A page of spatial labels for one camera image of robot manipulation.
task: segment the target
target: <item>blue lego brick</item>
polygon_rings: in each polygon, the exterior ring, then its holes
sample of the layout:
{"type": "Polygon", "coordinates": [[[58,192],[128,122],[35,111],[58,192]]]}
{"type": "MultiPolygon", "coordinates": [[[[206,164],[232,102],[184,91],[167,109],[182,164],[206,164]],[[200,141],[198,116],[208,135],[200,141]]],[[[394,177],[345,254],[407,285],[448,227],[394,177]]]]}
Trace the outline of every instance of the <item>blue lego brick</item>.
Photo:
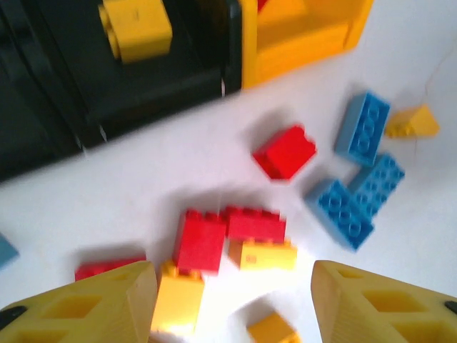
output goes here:
{"type": "Polygon", "coordinates": [[[0,234],[0,268],[18,255],[17,250],[0,234]]]}
{"type": "Polygon", "coordinates": [[[405,171],[389,154],[379,154],[374,166],[365,166],[348,185],[368,217],[374,217],[405,177],[405,171]]]}
{"type": "Polygon", "coordinates": [[[335,144],[335,152],[364,166],[373,166],[391,105],[370,92],[355,96],[335,144]]]}
{"type": "Polygon", "coordinates": [[[374,230],[370,218],[339,180],[319,182],[305,201],[328,233],[345,247],[357,250],[374,230]]]}

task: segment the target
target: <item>lego stud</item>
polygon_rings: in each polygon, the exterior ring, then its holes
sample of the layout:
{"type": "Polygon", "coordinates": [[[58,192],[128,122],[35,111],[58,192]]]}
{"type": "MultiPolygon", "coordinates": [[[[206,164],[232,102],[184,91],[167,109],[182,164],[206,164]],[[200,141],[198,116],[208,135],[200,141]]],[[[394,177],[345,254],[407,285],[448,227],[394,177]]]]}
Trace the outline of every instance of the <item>lego stud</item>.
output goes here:
{"type": "Polygon", "coordinates": [[[366,211],[373,217],[376,213],[378,213],[378,208],[372,204],[368,204],[366,205],[366,211]]]}
{"type": "Polygon", "coordinates": [[[387,197],[385,194],[382,194],[382,193],[377,193],[374,197],[374,199],[380,203],[380,204],[383,204],[387,201],[387,197]]]}
{"type": "Polygon", "coordinates": [[[348,211],[342,211],[340,213],[339,222],[341,225],[347,225],[351,223],[351,213],[348,211]]]}
{"type": "Polygon", "coordinates": [[[25,306],[16,306],[10,309],[4,309],[0,312],[0,330],[7,327],[13,321],[19,318],[25,311],[27,307],[25,306]]]}
{"type": "Polygon", "coordinates": [[[374,177],[377,179],[385,179],[387,177],[387,172],[385,170],[376,170],[374,172],[374,177]]]}
{"type": "Polygon", "coordinates": [[[361,225],[358,223],[351,223],[348,228],[349,236],[351,237],[358,237],[362,228],[361,225]]]}
{"type": "Polygon", "coordinates": [[[357,141],[357,149],[360,153],[365,154],[370,149],[370,137],[361,134],[357,141]]]}
{"type": "Polygon", "coordinates": [[[386,182],[383,185],[383,188],[388,192],[392,192],[396,187],[397,187],[397,184],[395,182],[386,182]]]}
{"type": "Polygon", "coordinates": [[[374,121],[370,118],[365,119],[363,122],[362,131],[367,137],[371,138],[374,134],[374,121]]]}
{"type": "Polygon", "coordinates": [[[117,41],[116,35],[112,29],[108,29],[106,34],[108,36],[109,46],[111,47],[113,56],[115,59],[118,59],[121,56],[121,50],[119,48],[119,43],[117,41]]]}
{"type": "Polygon", "coordinates": [[[367,182],[365,188],[369,192],[375,192],[378,186],[373,182],[367,182]]]}
{"type": "Polygon", "coordinates": [[[370,107],[368,109],[368,118],[373,122],[378,121],[379,118],[379,109],[377,107],[370,107]]]}
{"type": "Polygon", "coordinates": [[[359,204],[366,204],[368,202],[368,197],[366,194],[357,194],[356,200],[359,204]]]}

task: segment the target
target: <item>yellow plastic container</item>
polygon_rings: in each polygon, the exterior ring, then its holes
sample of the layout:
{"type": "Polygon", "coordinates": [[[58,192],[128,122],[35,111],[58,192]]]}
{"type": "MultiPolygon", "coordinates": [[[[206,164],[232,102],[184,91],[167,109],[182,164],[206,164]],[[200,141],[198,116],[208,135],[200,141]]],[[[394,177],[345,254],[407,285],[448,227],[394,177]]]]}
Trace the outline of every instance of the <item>yellow plastic container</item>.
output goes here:
{"type": "Polygon", "coordinates": [[[373,0],[240,0],[243,10],[243,88],[304,64],[352,49],[373,0]]]}
{"type": "Polygon", "coordinates": [[[330,261],[317,261],[311,295],[323,343],[457,342],[457,298],[330,261]]]}
{"type": "Polygon", "coordinates": [[[144,343],[157,281],[137,262],[12,304],[27,310],[0,331],[1,343],[144,343]]]}

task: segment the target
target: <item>yellow lego brick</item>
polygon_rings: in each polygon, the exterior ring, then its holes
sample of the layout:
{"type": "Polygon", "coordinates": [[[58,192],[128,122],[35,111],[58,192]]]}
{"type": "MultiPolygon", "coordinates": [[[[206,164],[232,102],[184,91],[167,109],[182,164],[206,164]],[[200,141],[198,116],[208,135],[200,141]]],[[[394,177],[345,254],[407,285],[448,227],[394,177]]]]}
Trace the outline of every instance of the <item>yellow lego brick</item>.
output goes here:
{"type": "Polygon", "coordinates": [[[241,270],[290,270],[295,268],[297,248],[293,247],[289,240],[283,244],[231,241],[228,255],[241,270]]]}
{"type": "Polygon", "coordinates": [[[424,104],[395,113],[388,121],[384,134],[390,138],[423,138],[436,136],[440,126],[430,108],[424,104]]]}
{"type": "Polygon", "coordinates": [[[1,343],[144,343],[156,301],[151,262],[137,262],[11,304],[27,310],[1,343]]]}
{"type": "Polygon", "coordinates": [[[199,274],[180,275],[172,261],[162,266],[162,277],[151,330],[172,334],[194,333],[205,287],[199,274]]]}
{"type": "Polygon", "coordinates": [[[317,261],[311,295],[323,343],[457,342],[457,313],[448,308],[457,298],[445,294],[317,261]]]}
{"type": "Polygon", "coordinates": [[[240,0],[243,88],[353,48],[373,0],[240,0]]]}
{"type": "Polygon", "coordinates": [[[123,63],[169,52],[173,31],[162,0],[104,0],[99,15],[123,63]]]}
{"type": "Polygon", "coordinates": [[[251,325],[248,331],[255,343],[301,343],[295,330],[275,312],[251,325]]]}

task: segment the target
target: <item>small yellow brick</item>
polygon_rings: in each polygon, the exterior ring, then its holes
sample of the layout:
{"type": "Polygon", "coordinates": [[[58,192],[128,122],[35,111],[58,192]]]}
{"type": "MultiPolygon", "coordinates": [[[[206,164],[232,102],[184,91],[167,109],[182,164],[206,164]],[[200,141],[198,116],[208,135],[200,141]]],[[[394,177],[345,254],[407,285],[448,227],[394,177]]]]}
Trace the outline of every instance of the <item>small yellow brick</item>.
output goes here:
{"type": "Polygon", "coordinates": [[[162,0],[104,0],[101,24],[123,63],[167,54],[173,30],[162,0]]]}
{"type": "Polygon", "coordinates": [[[248,331],[255,343],[301,343],[297,333],[275,312],[251,325],[248,331]]]}
{"type": "Polygon", "coordinates": [[[289,240],[283,244],[231,241],[228,255],[241,270],[293,269],[297,248],[289,240]]]}
{"type": "Polygon", "coordinates": [[[162,266],[162,277],[151,331],[192,334],[205,284],[198,274],[179,275],[173,262],[162,266]]]}
{"type": "Polygon", "coordinates": [[[436,136],[440,126],[430,108],[420,107],[395,113],[388,121],[384,134],[390,138],[425,138],[436,136]]]}

